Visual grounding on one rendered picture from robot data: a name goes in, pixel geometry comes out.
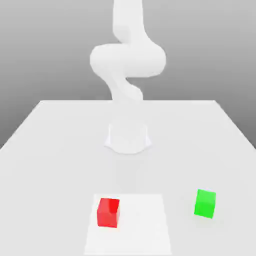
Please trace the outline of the small green cube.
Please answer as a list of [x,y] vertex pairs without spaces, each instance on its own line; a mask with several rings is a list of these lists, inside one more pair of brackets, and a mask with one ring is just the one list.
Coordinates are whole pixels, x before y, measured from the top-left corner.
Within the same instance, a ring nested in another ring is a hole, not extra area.
[[198,189],[194,206],[194,214],[212,219],[216,206],[216,193],[213,191]]

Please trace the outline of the small red cube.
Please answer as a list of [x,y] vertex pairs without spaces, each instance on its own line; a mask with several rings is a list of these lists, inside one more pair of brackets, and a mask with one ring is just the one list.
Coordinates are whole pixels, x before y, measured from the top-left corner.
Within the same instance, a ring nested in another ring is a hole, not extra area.
[[120,200],[102,197],[97,207],[96,216],[99,227],[117,228],[120,217]]

